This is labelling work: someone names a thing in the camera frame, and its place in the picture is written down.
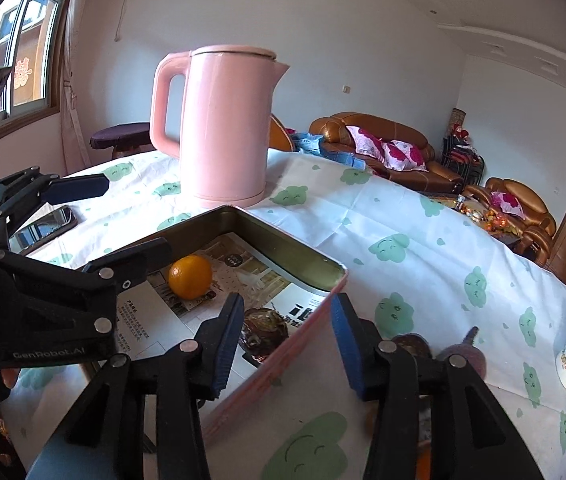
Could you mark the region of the dark brown mangosteen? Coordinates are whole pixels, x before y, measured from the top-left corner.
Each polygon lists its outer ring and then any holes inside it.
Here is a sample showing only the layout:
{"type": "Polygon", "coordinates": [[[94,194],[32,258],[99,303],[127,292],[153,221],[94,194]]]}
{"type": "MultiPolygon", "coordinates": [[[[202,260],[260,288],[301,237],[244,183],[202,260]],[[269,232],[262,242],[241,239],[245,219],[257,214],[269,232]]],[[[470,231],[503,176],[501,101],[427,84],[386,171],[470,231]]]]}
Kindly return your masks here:
{"type": "Polygon", "coordinates": [[[432,350],[428,342],[419,334],[407,333],[394,336],[393,341],[397,346],[407,350],[412,356],[423,359],[432,359],[432,350]]]}

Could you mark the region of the coffee table with fruits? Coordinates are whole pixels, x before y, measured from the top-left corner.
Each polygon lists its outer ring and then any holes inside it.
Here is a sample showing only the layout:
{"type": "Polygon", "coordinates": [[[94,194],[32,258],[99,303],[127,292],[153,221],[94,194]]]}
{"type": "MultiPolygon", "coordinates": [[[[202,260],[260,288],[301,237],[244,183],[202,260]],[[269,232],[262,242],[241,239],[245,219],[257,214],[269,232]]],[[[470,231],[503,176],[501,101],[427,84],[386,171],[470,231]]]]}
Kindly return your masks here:
{"type": "Polygon", "coordinates": [[[498,211],[484,206],[476,198],[443,194],[431,195],[430,198],[463,214],[467,221],[476,224],[505,245],[515,245],[522,238],[519,230],[512,226],[507,218],[498,211]]]}

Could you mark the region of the black smartphone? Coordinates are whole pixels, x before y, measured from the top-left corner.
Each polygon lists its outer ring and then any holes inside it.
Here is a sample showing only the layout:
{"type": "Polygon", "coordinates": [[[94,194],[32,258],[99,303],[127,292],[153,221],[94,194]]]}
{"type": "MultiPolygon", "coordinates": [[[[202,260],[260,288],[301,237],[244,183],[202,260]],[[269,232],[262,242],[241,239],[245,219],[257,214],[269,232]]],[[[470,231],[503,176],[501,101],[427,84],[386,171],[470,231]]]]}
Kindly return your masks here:
{"type": "Polygon", "coordinates": [[[47,212],[42,217],[22,226],[9,238],[10,252],[28,255],[74,229],[78,219],[70,206],[63,206],[47,212]]]}

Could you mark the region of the printed paper sheet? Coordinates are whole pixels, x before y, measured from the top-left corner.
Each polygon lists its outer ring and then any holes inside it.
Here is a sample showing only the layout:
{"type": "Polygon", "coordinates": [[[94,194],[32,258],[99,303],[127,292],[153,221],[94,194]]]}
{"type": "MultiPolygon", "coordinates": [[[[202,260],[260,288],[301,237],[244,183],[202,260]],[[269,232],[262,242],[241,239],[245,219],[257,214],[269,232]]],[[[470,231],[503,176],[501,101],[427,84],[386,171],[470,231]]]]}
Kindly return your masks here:
{"type": "Polygon", "coordinates": [[[120,294],[116,333],[119,352],[134,360],[165,353],[217,316],[231,292],[243,297],[245,312],[277,310],[291,338],[326,297],[325,292],[293,280],[281,266],[234,234],[216,237],[195,254],[206,258],[213,268],[213,281],[204,296],[194,300],[176,296],[168,286],[167,269],[149,274],[143,283],[120,294]]]}

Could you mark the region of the pink metal tin box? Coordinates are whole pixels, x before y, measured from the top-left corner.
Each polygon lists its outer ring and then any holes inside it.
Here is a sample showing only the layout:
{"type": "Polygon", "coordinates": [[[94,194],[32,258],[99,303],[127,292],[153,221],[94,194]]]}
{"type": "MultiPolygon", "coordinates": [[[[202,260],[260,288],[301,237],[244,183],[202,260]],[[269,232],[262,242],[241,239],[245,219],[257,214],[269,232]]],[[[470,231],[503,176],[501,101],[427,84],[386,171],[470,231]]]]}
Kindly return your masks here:
{"type": "Polygon", "coordinates": [[[245,301],[243,334],[228,385],[201,411],[205,439],[239,418],[280,378],[325,322],[346,281],[341,263],[249,212],[223,206],[158,231],[171,255],[149,265],[117,299],[116,349],[131,359],[160,356],[220,313],[231,292],[245,301]],[[183,300],[168,285],[172,263],[199,255],[211,266],[206,295],[183,300]]]}

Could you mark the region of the small orange kumquat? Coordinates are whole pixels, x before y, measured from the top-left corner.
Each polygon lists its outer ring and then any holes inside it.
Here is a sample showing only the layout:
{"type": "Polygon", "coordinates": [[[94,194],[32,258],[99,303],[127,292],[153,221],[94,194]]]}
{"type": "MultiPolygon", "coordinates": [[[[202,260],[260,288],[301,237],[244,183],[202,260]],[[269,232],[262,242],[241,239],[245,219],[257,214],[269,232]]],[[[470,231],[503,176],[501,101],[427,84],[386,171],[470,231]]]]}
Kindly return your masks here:
{"type": "Polygon", "coordinates": [[[202,297],[210,289],[213,268],[199,255],[188,255],[172,263],[168,272],[168,286],[183,300],[202,297]]]}

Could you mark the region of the purple cushioned stool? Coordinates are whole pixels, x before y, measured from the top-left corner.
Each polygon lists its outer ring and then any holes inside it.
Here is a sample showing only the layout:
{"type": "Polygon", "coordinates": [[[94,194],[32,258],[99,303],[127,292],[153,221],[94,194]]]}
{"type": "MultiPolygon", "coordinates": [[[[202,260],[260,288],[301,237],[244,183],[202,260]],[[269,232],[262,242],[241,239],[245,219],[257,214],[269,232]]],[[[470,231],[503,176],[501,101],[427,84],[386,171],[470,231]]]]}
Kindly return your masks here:
{"type": "Polygon", "coordinates": [[[128,122],[101,129],[91,136],[90,148],[97,151],[111,151],[111,158],[117,159],[152,150],[148,122],[128,122]]]}

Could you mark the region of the blue clothing pile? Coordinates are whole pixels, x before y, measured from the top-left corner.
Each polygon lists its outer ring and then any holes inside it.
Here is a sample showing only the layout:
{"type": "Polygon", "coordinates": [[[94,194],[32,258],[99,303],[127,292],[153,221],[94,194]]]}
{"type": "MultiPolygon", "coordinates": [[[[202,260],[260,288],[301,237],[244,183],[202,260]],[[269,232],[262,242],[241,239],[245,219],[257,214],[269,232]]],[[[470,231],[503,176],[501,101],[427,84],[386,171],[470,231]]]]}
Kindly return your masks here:
{"type": "Polygon", "coordinates": [[[365,162],[356,158],[353,154],[329,150],[326,147],[326,142],[321,134],[293,132],[289,135],[289,137],[292,140],[294,150],[297,152],[333,160],[333,162],[338,162],[338,164],[359,171],[367,170],[365,162]]]}

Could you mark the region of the long brown leather sofa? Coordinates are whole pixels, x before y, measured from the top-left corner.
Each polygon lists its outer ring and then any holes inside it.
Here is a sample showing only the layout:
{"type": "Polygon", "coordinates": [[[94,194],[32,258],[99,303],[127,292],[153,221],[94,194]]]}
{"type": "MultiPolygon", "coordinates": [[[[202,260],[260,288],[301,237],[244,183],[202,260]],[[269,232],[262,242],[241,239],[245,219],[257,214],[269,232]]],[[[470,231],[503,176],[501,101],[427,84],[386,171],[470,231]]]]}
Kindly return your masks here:
{"type": "Polygon", "coordinates": [[[351,155],[379,177],[413,191],[452,194],[463,188],[461,176],[437,162],[425,136],[400,122],[342,112],[316,119],[309,131],[322,136],[327,153],[351,155]]]}

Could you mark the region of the stacked dark chairs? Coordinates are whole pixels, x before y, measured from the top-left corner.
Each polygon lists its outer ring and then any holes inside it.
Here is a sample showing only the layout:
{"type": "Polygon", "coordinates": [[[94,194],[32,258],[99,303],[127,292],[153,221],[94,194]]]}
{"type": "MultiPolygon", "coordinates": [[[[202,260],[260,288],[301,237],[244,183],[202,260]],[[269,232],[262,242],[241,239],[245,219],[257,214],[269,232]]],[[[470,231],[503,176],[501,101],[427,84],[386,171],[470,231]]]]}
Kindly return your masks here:
{"type": "Polygon", "coordinates": [[[447,132],[442,140],[441,163],[459,174],[465,184],[478,185],[484,174],[484,159],[464,128],[465,117],[464,110],[452,110],[447,132]]]}

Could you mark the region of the window with wooden frame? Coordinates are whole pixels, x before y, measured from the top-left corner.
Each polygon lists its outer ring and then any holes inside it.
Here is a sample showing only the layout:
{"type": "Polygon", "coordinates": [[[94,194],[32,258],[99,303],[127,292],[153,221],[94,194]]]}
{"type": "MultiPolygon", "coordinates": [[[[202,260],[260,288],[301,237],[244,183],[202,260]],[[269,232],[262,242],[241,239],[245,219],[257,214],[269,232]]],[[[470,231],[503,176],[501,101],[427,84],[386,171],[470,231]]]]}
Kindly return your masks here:
{"type": "Polygon", "coordinates": [[[70,0],[2,0],[0,139],[60,109],[62,43],[70,0]]]}

